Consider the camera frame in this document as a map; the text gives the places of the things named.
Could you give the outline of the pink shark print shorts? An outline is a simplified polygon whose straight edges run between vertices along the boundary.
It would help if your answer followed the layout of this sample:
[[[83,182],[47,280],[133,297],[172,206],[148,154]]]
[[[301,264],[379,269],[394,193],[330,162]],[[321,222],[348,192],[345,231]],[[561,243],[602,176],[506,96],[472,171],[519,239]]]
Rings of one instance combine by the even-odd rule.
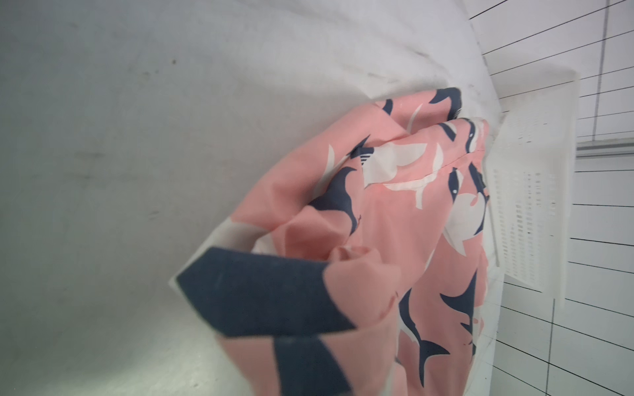
[[[461,395],[487,292],[486,121],[455,87],[354,109],[173,278],[257,395]]]

